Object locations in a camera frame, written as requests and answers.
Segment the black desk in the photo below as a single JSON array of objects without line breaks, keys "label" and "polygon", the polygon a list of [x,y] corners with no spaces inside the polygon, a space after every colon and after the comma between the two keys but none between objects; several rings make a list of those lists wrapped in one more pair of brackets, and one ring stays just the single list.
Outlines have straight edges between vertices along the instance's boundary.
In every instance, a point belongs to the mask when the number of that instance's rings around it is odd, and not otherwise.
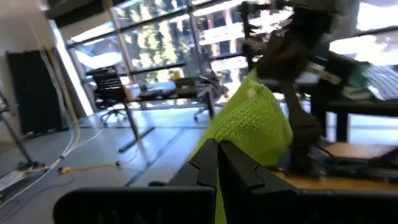
[{"label": "black desk", "polygon": [[327,101],[312,98],[310,111],[321,124],[324,134],[326,133],[326,113],[336,113],[336,140],[346,142],[348,140],[349,114],[398,117],[398,101],[344,99]]}]

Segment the desk with metal leg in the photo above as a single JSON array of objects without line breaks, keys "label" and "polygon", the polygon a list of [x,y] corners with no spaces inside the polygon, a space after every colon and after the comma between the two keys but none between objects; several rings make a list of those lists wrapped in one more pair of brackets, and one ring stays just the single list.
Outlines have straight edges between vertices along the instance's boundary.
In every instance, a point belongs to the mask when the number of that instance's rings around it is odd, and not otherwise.
[{"label": "desk with metal leg", "polygon": [[143,133],[140,133],[139,127],[133,118],[132,109],[130,109],[128,104],[179,99],[196,101],[201,105],[201,108],[193,115],[194,121],[197,122],[198,115],[204,111],[208,112],[210,119],[214,118],[215,108],[221,106],[220,104],[217,105],[216,101],[222,94],[223,86],[218,81],[205,77],[179,78],[175,81],[147,85],[139,95],[134,96],[131,100],[126,98],[123,102],[134,139],[120,148],[119,152],[128,151],[139,140],[155,129],[155,127],[151,126],[145,129]]}]

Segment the black wall panel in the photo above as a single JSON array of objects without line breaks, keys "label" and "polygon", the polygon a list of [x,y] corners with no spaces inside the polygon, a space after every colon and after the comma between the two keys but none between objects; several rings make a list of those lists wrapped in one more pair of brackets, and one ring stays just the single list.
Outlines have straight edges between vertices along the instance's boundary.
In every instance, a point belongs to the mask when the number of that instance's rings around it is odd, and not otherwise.
[{"label": "black wall panel", "polygon": [[38,50],[6,54],[21,131],[42,133],[63,126],[57,92]]}]

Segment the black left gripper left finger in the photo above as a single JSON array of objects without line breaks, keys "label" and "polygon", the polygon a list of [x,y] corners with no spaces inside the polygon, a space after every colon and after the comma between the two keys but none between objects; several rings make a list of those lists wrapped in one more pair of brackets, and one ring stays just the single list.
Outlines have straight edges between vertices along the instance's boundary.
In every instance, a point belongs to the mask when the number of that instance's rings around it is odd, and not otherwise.
[{"label": "black left gripper left finger", "polygon": [[207,139],[167,183],[81,188],[60,197],[55,224],[214,224],[218,143]]}]

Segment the green microfiber towel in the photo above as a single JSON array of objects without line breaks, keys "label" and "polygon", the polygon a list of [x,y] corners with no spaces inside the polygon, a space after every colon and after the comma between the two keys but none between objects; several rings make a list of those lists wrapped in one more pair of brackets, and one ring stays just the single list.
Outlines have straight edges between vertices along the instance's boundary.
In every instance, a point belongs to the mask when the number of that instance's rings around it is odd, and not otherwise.
[{"label": "green microfiber towel", "polygon": [[[228,141],[261,166],[277,164],[293,140],[292,129],[273,93],[258,80],[246,78],[222,110],[212,119],[195,152],[207,139]],[[217,168],[215,223],[228,224]]]}]

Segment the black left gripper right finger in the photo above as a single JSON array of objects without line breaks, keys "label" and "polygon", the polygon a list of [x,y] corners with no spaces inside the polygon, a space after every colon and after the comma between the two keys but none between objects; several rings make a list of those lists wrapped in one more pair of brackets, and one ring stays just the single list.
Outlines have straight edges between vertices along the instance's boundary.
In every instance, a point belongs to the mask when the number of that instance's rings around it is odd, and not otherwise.
[{"label": "black left gripper right finger", "polygon": [[228,224],[398,224],[398,193],[296,188],[228,141],[219,172]]}]

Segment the black office chair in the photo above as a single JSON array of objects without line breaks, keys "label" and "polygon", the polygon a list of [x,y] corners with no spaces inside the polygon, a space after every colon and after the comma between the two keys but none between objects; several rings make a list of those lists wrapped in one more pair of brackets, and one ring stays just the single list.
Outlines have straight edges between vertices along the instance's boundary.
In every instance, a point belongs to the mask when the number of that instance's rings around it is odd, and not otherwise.
[{"label": "black office chair", "polygon": [[115,117],[121,115],[126,120],[126,112],[121,112],[121,110],[115,108],[116,105],[124,103],[126,99],[116,67],[97,68],[88,72],[87,75],[91,76],[96,84],[93,90],[96,108],[100,111],[106,110],[105,114],[100,116],[102,124],[107,126],[107,121],[111,115],[115,115]]}]

